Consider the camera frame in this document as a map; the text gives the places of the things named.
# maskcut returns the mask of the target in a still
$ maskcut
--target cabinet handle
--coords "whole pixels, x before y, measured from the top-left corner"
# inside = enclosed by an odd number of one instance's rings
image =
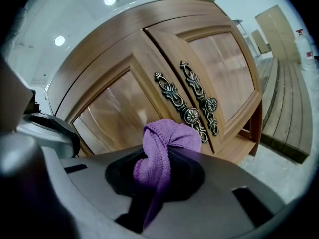
[[[204,111],[208,121],[208,128],[212,131],[213,136],[218,136],[218,122],[213,113],[217,109],[216,98],[208,98],[206,96],[203,87],[199,83],[198,75],[192,71],[187,62],[181,60],[180,68],[183,70],[186,81],[193,88],[196,98],[199,100],[199,106]]]
[[[208,137],[205,128],[200,124],[198,109],[188,107],[184,99],[177,92],[177,87],[175,87],[174,83],[170,83],[162,73],[155,72],[154,76],[155,81],[163,89],[163,95],[172,101],[180,112],[182,119],[199,133],[202,143],[207,143]]]

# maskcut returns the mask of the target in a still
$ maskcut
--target concrete floor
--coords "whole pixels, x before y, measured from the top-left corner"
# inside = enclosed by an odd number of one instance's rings
[[[248,156],[240,165],[273,189],[286,203],[305,191],[319,162],[319,70],[302,71],[302,74],[313,115],[313,143],[310,156],[300,165],[259,145],[256,157]]]

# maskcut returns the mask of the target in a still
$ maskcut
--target ceiling light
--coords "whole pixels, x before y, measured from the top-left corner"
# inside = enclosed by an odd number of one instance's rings
[[[105,3],[106,5],[112,5],[112,4],[115,3],[115,1],[116,1],[116,0],[104,0],[104,3]]]
[[[58,36],[55,38],[54,43],[56,46],[61,46],[65,42],[65,39],[63,36]]]

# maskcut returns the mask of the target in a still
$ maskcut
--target purple cloth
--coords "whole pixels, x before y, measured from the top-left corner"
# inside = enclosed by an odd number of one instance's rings
[[[156,216],[162,198],[170,184],[168,146],[200,152],[201,138],[193,128],[170,119],[149,123],[144,127],[143,149],[147,158],[139,160],[133,169],[133,178],[142,187],[155,190],[143,228]]]

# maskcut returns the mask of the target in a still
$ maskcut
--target wooden deck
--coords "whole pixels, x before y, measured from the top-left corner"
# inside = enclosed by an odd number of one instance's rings
[[[297,163],[309,156],[312,113],[300,66],[289,60],[257,61],[263,88],[261,142]]]

